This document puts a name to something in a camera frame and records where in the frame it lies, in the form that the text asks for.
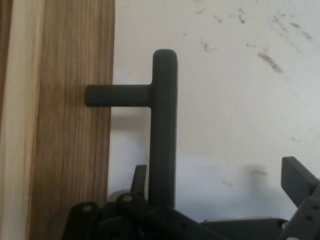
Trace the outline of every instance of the black handle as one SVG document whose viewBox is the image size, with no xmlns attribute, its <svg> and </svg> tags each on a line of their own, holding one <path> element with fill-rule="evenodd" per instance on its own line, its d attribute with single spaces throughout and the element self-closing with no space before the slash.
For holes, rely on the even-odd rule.
<svg viewBox="0 0 320 240">
<path fill-rule="evenodd" d="M 173 50 L 153 54 L 150 85 L 89 85 L 89 107 L 150 107 L 151 134 L 148 201 L 175 206 L 178 60 Z"/>
</svg>

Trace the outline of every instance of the black plastic part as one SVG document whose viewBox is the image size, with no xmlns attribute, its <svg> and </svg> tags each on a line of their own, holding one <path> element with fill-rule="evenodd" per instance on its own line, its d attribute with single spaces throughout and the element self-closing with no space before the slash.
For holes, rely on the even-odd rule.
<svg viewBox="0 0 320 240">
<path fill-rule="evenodd" d="M 277 240 L 319 240 L 320 199 L 307 197 Z"/>
<path fill-rule="evenodd" d="M 297 207 L 318 185 L 319 180 L 295 157 L 282 158 L 281 186 Z"/>
<path fill-rule="evenodd" d="M 63 231 L 62 240 L 92 240 L 99 219 L 99 208 L 85 202 L 71 208 Z"/>
<path fill-rule="evenodd" d="M 178 60 L 173 50 L 153 54 L 151 85 L 89 85 L 89 107 L 150 107 L 148 199 L 154 206 L 175 206 Z"/>
<path fill-rule="evenodd" d="M 135 167 L 134 176 L 131 184 L 131 193 L 145 196 L 145 183 L 146 183 L 147 165 L 137 165 Z"/>
<path fill-rule="evenodd" d="M 123 215 L 149 230 L 161 233 L 161 239 L 227 240 L 170 207 L 153 207 L 140 196 L 130 196 L 132 197 L 130 201 L 125 200 L 127 194 L 118 198 Z"/>
<path fill-rule="evenodd" d="M 150 107 L 150 85 L 88 85 L 88 107 Z"/>
<path fill-rule="evenodd" d="M 178 60 L 172 50 L 153 55 L 148 200 L 175 207 Z"/>
<path fill-rule="evenodd" d="M 230 240 L 276 240 L 287 220 L 278 218 L 203 222 L 202 225 Z"/>
</svg>

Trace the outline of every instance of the wooden panel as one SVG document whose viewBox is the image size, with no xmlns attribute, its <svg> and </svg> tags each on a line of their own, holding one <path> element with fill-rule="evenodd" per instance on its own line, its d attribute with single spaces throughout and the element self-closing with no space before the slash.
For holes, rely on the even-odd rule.
<svg viewBox="0 0 320 240">
<path fill-rule="evenodd" d="M 114 0 L 14 1 L 0 239 L 59 240 L 72 205 L 105 203 L 110 109 L 85 107 L 84 92 L 112 83 L 114 24 Z"/>
<path fill-rule="evenodd" d="M 107 198 L 110 109 L 84 106 L 87 84 L 111 84 L 113 0 L 48 0 L 40 64 L 30 239 L 61 238 L 74 204 Z"/>
<path fill-rule="evenodd" d="M 14 1 L 0 133 L 0 239 L 25 240 L 38 109 L 43 1 Z"/>
<path fill-rule="evenodd" d="M 0 0 L 0 126 L 7 70 L 12 0 Z"/>
</svg>

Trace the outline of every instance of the black machine part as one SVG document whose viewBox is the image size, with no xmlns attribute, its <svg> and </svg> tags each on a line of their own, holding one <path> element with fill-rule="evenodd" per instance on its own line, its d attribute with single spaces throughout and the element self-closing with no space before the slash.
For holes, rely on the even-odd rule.
<svg viewBox="0 0 320 240">
<path fill-rule="evenodd" d="M 74 206 L 62 240 L 319 240 L 320 185 L 294 157 L 282 159 L 281 186 L 297 206 L 290 221 L 279 218 L 198 223 L 174 210 L 178 61 L 172 50 L 153 55 L 150 85 L 89 85 L 89 107 L 150 107 L 149 199 L 146 165 L 136 166 L 131 191 L 99 207 Z"/>
</svg>

